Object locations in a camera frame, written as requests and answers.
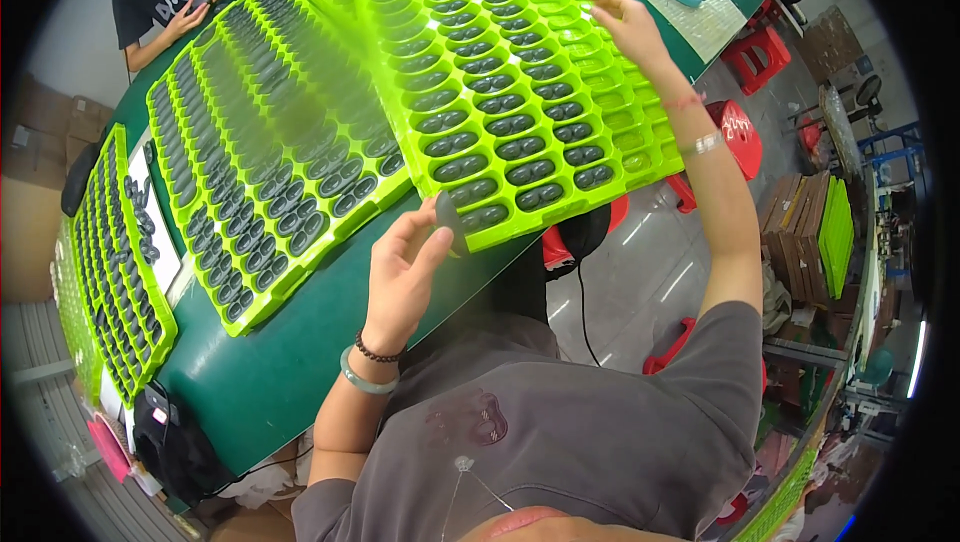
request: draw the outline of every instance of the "jade bangle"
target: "jade bangle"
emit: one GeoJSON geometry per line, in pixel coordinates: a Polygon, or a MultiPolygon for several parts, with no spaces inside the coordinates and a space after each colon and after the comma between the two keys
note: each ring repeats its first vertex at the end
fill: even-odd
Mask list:
{"type": "Polygon", "coordinates": [[[354,347],[354,344],[350,344],[343,349],[342,355],[340,355],[340,370],[343,371],[343,376],[347,381],[357,386],[361,392],[367,392],[368,394],[389,394],[394,391],[394,388],[397,387],[397,383],[401,380],[401,376],[396,376],[396,379],[389,383],[372,383],[361,378],[359,375],[354,373],[354,369],[351,369],[351,364],[347,361],[347,357],[351,353],[351,348],[354,347]]]}

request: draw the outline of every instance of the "power cord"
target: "power cord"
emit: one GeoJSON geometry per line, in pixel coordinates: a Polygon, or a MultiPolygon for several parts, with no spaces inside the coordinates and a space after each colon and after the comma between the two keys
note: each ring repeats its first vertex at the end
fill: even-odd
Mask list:
{"type": "Polygon", "coordinates": [[[586,349],[590,351],[590,356],[593,356],[593,362],[597,363],[598,367],[603,367],[600,364],[600,361],[597,360],[597,356],[594,355],[594,348],[591,346],[591,339],[587,337],[587,295],[584,293],[584,276],[580,272],[580,267],[584,262],[581,259],[577,262],[577,281],[580,282],[580,323],[583,326],[583,341],[586,342],[586,349]]]}
{"type": "Polygon", "coordinates": [[[275,460],[274,462],[272,462],[272,463],[267,463],[266,465],[260,465],[259,467],[254,467],[253,469],[247,469],[244,474],[242,474],[242,475],[240,475],[240,476],[237,476],[236,479],[234,479],[233,481],[231,481],[231,482],[229,482],[229,483],[225,483],[225,484],[224,484],[220,489],[218,489],[216,492],[210,492],[209,494],[203,495],[203,498],[204,498],[205,500],[206,500],[206,499],[209,499],[209,498],[213,498],[214,496],[220,494],[220,493],[221,493],[223,490],[225,490],[226,488],[231,487],[232,485],[234,485],[234,483],[236,483],[237,481],[243,480],[244,477],[246,477],[246,476],[248,476],[248,475],[250,475],[250,474],[256,473],[257,471],[259,471],[259,470],[261,470],[261,469],[266,469],[267,467],[272,467],[273,465],[281,465],[281,464],[283,464],[283,463],[288,463],[288,462],[290,462],[291,460],[297,460],[297,459],[299,459],[299,458],[303,458],[304,456],[306,456],[306,454],[307,454],[308,452],[310,452],[310,451],[312,451],[312,450],[313,450],[313,444],[310,445],[310,448],[306,449],[305,451],[301,452],[300,454],[297,454],[297,455],[294,456],[293,458],[284,458],[283,460],[275,460]]]}

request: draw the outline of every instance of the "necklace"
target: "necklace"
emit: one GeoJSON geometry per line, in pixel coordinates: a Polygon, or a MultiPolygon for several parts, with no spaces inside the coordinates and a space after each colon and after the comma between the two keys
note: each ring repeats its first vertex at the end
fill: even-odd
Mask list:
{"type": "Polygon", "coordinates": [[[480,478],[477,474],[471,471],[471,467],[474,465],[474,460],[469,456],[457,456],[453,459],[453,466],[457,469],[457,482],[453,486],[453,495],[450,497],[450,506],[446,508],[446,517],[443,519],[443,529],[439,533],[439,542],[445,542],[447,537],[447,523],[450,520],[450,512],[453,510],[453,500],[457,500],[457,490],[460,489],[460,480],[464,478],[464,473],[469,473],[473,476],[474,479],[480,482],[480,485],[484,487],[485,490],[489,492],[491,496],[497,499],[501,504],[507,507],[507,510],[512,512],[514,508],[500,498],[494,490],[491,490],[489,486],[484,483],[484,480],[480,478]]]}

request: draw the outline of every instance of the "green workbench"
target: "green workbench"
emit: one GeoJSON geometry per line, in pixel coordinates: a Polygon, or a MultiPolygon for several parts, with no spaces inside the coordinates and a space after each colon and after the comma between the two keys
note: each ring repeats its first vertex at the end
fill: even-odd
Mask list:
{"type": "MultiPolygon", "coordinates": [[[[732,1],[750,16],[763,0],[732,1]]],[[[699,78],[709,63],[653,13],[674,61],[688,76],[699,78]]],[[[191,37],[140,71],[114,111],[113,119],[128,131],[127,151],[147,127],[147,90],[191,37]]],[[[150,172],[164,217],[173,223],[156,163],[150,172]]],[[[196,280],[189,284],[174,307],[178,340],[158,377],[194,414],[234,473],[243,473],[313,423],[339,373],[340,353],[364,322],[370,247],[398,215],[419,204],[411,191],[368,223],[334,249],[293,298],[245,337],[229,337],[207,293],[196,280]]],[[[177,228],[168,229],[182,253],[185,247],[177,228]]],[[[437,327],[536,238],[524,236],[467,259],[447,260],[437,273],[430,307],[413,341],[437,327]]]]}

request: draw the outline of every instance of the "gray t-shirt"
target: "gray t-shirt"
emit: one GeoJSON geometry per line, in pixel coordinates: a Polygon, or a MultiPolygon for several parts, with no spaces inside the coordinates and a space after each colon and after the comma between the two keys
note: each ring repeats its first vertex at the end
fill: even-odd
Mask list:
{"type": "Polygon", "coordinates": [[[359,480],[294,501],[296,538],[429,542],[446,522],[457,540],[506,512],[486,484],[513,508],[693,539],[754,472],[761,329],[724,303],[642,376],[563,362],[546,325],[498,315],[404,373],[359,480]],[[459,486],[458,456],[475,474],[459,486]]]}

